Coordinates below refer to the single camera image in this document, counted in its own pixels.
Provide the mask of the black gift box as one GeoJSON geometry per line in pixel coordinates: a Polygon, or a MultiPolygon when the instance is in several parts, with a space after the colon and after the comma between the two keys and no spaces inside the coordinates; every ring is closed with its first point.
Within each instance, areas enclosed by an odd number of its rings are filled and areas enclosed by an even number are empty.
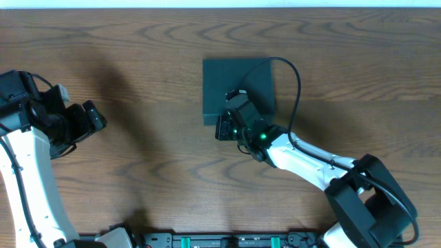
{"type": "Polygon", "coordinates": [[[271,63],[261,57],[203,60],[203,124],[215,125],[225,113],[227,93],[246,91],[263,118],[274,119],[276,106],[271,63]]]}

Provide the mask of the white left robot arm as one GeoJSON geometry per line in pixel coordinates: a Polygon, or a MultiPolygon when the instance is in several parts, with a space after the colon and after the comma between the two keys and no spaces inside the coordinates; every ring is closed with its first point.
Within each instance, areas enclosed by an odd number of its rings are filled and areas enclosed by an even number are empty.
{"type": "Polygon", "coordinates": [[[48,137],[35,127],[22,127],[23,115],[22,105],[14,111],[1,111],[1,175],[12,211],[16,246],[132,247],[122,227],[99,237],[80,237],[61,202],[48,137]]]}

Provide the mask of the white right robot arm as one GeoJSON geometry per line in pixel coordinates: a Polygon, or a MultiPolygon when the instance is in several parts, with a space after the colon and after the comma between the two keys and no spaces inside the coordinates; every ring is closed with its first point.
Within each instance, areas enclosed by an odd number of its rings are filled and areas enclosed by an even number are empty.
{"type": "Polygon", "coordinates": [[[337,156],[263,119],[247,125],[232,113],[218,118],[216,139],[236,141],[239,150],[258,162],[296,174],[324,191],[337,218],[320,237],[326,247],[404,247],[420,237],[416,208],[373,155],[337,156]]]}

